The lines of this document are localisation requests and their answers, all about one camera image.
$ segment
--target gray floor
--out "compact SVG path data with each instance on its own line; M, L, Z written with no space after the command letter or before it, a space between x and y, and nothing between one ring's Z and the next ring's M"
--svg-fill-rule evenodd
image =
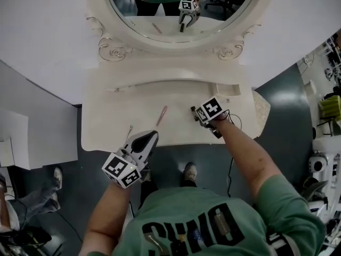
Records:
M135 0L113 0L118 10L123 16L136 16L137 7ZM210 3L209 0L203 0L201 4L201 16L213 18L216 20L225 20L224 11L221 6L209 6L207 10L204 9L204 5ZM228 16L232 15L232 12L227 10Z
M271 111L262 136L256 139L272 156L278 167L295 186L306 176L307 159L312 146L312 123L303 83L296 66L257 89L270 104ZM82 110L78 114L77 162L61 164L63 188L58 192L62 214L83 237L88 218L108 185L101 166L108 153L86 152L80 146ZM195 145L160 147L150 160L152 177L159 188L178 186L185 164L195 162L198 168L199 187L226 195L226 175L231 156L223 145ZM40 187L46 177L53 173L54 166L33 171L22 170L27 192ZM234 167L232 169L231 194L252 204L248 187ZM132 204L139 205L139 185L132 194ZM57 214L39 215L36 225L41 225L53 236L45 246L50 255L63 243L62 256L77 255L81 242L72 228Z

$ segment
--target black pants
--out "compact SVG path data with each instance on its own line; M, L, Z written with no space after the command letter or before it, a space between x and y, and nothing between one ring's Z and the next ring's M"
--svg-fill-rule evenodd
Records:
M137 6L137 16L154 16L158 11L160 3L148 3L142 0L135 0ZM162 3L165 10L166 16L179 16L179 3L171 2L171 3Z
M191 180L182 180L180 183L180 187L196 187L196 186L197 186L196 183ZM141 199L140 199L141 204L140 204L139 209L142 207L143 202L148 197L148 195L150 195L151 193L157 190L158 190L158 187L153 181L145 181L141 184Z

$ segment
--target vanity table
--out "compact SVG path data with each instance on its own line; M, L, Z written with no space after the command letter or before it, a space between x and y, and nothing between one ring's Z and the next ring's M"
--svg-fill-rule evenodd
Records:
M158 146L224 143L190 110L214 95L236 126L259 136L253 93L238 58L269 2L246 0L227 21L202 17L181 33L178 17L124 17L113 0L88 0L100 64L88 71L82 147L116 151L129 135L145 130L159 132Z

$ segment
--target white cube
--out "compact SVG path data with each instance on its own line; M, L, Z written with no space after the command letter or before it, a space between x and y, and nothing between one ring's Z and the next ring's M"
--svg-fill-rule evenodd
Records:
M215 117L222 114L224 110L219 104L217 97L212 97L209 100L205 101L202 105L200 105L200 107L196 109L196 112L199 116L200 121L203 124L206 124Z
M110 180L124 189L141 178L141 174L136 165L114 153L110 154L102 167L102 171Z
M199 7L197 0L181 0L179 10L193 12Z

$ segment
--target white shirt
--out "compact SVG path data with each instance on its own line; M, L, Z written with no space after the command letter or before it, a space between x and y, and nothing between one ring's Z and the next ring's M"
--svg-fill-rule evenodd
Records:
M7 210L9 212L9 217L10 217L10 225L11 225L11 230L16 230L19 231L20 230L20 226L19 226L19 219L18 219L18 215L15 212L13 206L11 205L11 203L6 201L6 206L7 206ZM8 227L3 227L0 221L0 233L5 233L10 231L8 229Z

